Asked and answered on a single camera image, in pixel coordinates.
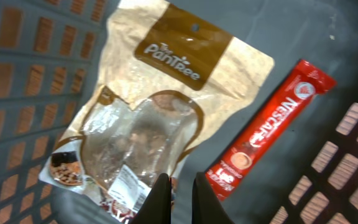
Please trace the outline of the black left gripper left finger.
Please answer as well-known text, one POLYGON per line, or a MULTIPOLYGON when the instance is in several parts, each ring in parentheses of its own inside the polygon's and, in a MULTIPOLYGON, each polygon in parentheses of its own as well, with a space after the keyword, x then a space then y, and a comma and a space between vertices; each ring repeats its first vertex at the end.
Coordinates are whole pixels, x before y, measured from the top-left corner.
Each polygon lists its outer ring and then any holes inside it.
POLYGON ((160 174, 143 206, 130 224, 171 224, 172 185, 167 174, 160 174))

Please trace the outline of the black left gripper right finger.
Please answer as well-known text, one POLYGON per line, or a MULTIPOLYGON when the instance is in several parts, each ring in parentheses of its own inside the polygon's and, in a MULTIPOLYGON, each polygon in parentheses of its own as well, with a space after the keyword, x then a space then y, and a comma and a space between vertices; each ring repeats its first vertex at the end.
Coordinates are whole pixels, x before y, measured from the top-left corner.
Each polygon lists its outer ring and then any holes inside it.
POLYGON ((191 223, 234 224, 215 196, 203 172, 198 172, 193 182, 191 223))

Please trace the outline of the beige PanTree snack pouch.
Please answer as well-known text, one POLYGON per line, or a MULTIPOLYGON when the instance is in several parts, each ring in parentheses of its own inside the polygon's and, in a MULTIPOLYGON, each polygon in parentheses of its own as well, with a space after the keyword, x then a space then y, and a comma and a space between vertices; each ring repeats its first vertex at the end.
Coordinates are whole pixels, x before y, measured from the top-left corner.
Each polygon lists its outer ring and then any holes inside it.
POLYGON ((95 91, 39 178, 128 223, 160 174, 254 101, 274 61, 163 0, 121 1, 107 28, 95 91))

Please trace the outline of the red Nescafe coffee stick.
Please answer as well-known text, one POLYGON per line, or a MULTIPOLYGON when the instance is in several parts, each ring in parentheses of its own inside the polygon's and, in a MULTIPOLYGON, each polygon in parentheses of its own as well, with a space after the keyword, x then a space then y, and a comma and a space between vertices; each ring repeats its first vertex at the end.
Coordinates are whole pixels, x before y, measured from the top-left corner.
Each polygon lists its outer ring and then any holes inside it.
POLYGON ((318 67, 300 60, 252 121, 228 146, 205 176, 220 201, 235 191, 270 146, 317 95, 336 86, 318 67))

